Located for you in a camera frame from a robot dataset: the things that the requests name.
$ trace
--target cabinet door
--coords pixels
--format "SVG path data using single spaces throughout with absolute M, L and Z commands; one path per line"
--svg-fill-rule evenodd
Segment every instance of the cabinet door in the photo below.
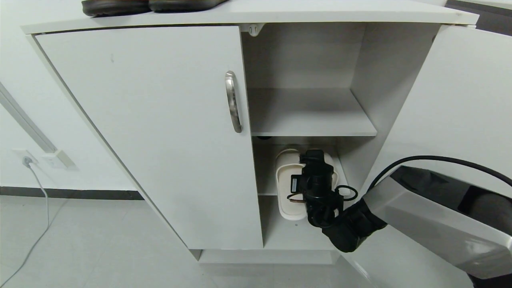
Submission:
M 512 177 L 512 37 L 441 26 L 363 191 L 387 165 L 413 155 L 472 161 Z M 428 168 L 512 197 L 483 172 L 437 161 Z
M 93 30 L 36 39 L 188 248 L 262 248 L 238 27 Z M 227 71 L 236 76 L 241 133 L 231 121 Z
M 362 191 L 386 166 L 413 155 L 456 157 L 512 177 L 511 126 L 512 37 L 441 26 Z M 512 197 L 506 184 L 470 168 L 436 161 L 405 165 Z M 376 284 L 472 287 L 463 271 L 392 227 L 375 233 L 364 245 L 351 257 L 375 277 Z

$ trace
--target wall socket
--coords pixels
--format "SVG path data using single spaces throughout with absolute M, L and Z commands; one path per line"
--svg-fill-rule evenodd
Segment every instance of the wall socket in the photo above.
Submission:
M 27 149 L 12 149 L 12 151 L 23 161 L 24 157 L 29 157 L 32 159 L 32 163 L 37 164 L 37 159 L 30 154 Z

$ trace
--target white slipper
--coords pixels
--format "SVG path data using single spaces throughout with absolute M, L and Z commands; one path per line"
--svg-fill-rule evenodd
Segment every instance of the white slipper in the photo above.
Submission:
M 304 203 L 294 203 L 286 199 L 291 194 L 291 176 L 301 175 L 305 164 L 299 163 L 300 152 L 297 149 L 285 149 L 277 155 L 275 160 L 275 180 L 278 187 L 278 204 L 281 216 L 287 220 L 297 221 L 306 218 L 306 205 Z M 324 152 L 325 163 L 334 167 L 334 160 L 331 155 Z M 338 173 L 334 170 L 332 175 L 332 187 L 335 188 L 338 183 Z M 293 197 L 296 200 L 302 200 L 302 195 Z

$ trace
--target cabinet top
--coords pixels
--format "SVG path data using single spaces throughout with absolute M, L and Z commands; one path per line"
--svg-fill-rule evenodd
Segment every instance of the cabinet top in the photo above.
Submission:
M 22 26 L 40 34 L 131 26 L 293 22 L 417 22 L 474 25 L 479 15 L 410 0 L 229 0 L 193 13 L 146 13 Z

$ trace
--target electrical outlet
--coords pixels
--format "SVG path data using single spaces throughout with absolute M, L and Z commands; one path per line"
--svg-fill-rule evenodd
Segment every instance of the electrical outlet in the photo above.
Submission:
M 32 163 L 37 164 L 37 159 L 30 154 L 30 152 L 27 149 L 12 149 L 12 151 L 21 159 L 23 160 L 23 157 L 29 157 L 32 159 Z
M 75 165 L 62 150 L 57 150 L 55 153 L 44 154 L 41 157 L 50 167 L 56 169 L 66 169 Z

